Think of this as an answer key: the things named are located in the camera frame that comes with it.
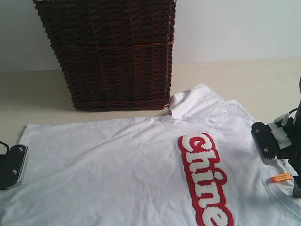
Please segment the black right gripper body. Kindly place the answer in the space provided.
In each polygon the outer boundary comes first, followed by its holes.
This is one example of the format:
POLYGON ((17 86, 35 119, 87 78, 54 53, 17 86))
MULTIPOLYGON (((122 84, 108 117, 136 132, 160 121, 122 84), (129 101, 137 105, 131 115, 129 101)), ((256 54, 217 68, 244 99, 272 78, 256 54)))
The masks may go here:
POLYGON ((284 131, 292 143, 292 153, 288 154, 288 162, 295 170, 296 175, 293 176, 294 188, 293 197, 301 197, 301 104, 295 109, 294 118, 289 117, 284 131))

